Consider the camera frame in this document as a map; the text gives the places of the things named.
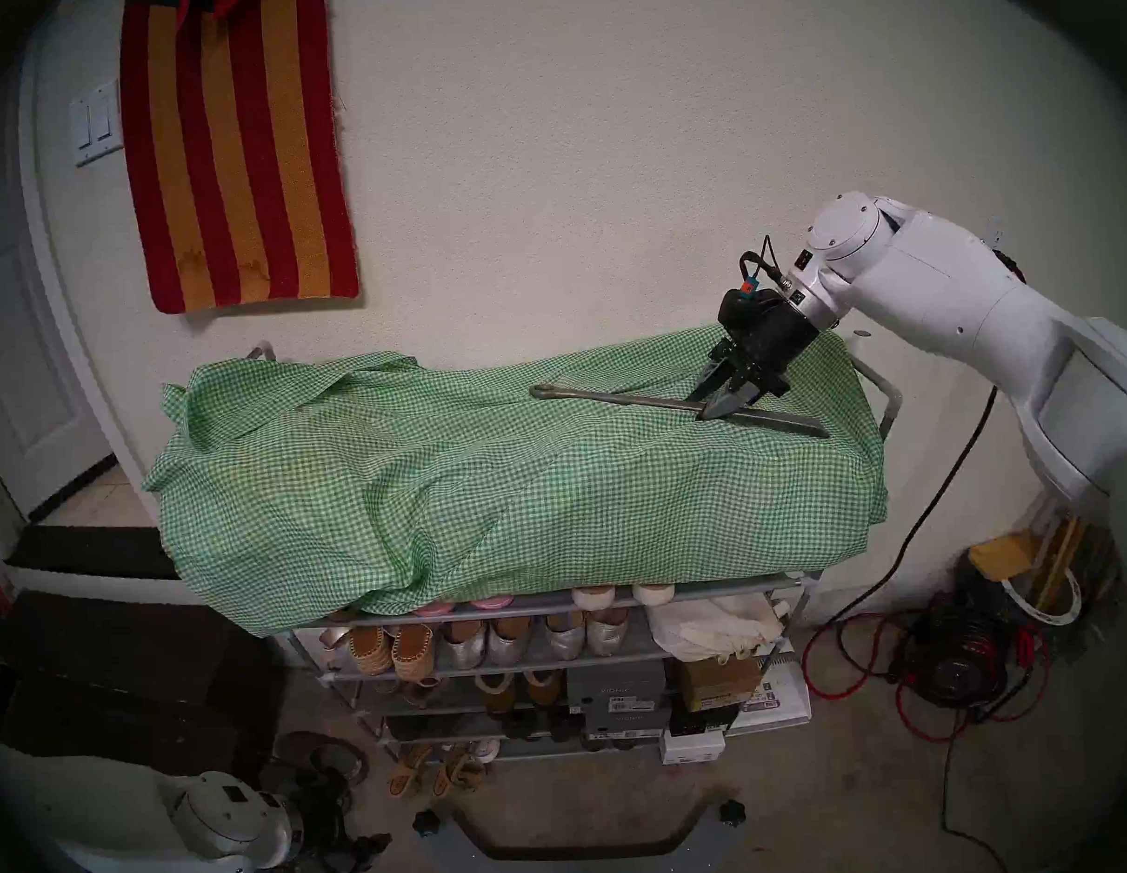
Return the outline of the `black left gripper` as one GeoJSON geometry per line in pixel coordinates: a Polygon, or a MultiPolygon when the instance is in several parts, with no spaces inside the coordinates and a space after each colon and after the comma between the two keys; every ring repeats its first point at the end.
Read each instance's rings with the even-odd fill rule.
{"type": "Polygon", "coordinates": [[[287,798],[303,825],[289,873],[327,873],[328,868],[360,873],[360,857],[346,828],[353,804],[350,787],[294,789],[287,798]]]}

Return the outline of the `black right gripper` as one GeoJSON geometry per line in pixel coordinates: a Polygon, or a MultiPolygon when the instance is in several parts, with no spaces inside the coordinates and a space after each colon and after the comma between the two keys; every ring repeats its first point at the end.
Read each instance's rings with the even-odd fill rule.
{"type": "Polygon", "coordinates": [[[778,289],[730,289],[718,313],[726,340],[698,380],[687,403],[703,403],[698,420],[722,420],[764,395],[784,395],[786,369],[820,329],[778,289]]]}

